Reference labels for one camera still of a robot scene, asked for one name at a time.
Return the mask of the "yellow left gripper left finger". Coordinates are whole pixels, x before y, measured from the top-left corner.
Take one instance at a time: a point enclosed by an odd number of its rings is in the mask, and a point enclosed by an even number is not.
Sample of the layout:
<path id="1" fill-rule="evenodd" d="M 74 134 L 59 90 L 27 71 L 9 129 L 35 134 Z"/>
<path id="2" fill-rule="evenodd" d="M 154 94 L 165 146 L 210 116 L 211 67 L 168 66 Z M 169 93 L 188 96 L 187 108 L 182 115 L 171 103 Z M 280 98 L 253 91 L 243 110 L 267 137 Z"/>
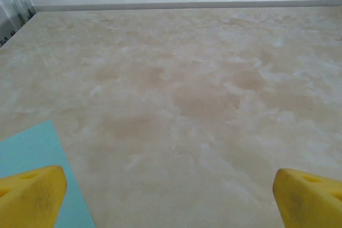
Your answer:
<path id="1" fill-rule="evenodd" d="M 67 179 L 62 166 L 1 178 L 1 227 L 54 227 Z"/>

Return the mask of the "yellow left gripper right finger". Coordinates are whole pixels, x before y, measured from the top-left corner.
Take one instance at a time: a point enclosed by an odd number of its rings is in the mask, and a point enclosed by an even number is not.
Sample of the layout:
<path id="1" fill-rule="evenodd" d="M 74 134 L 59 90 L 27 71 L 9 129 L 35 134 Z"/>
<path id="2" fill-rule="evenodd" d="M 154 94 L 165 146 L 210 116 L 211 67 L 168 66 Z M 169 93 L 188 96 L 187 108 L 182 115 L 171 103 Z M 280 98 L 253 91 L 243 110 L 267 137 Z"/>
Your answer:
<path id="1" fill-rule="evenodd" d="M 273 195 L 285 227 L 341 228 L 341 181 L 279 169 Z"/>

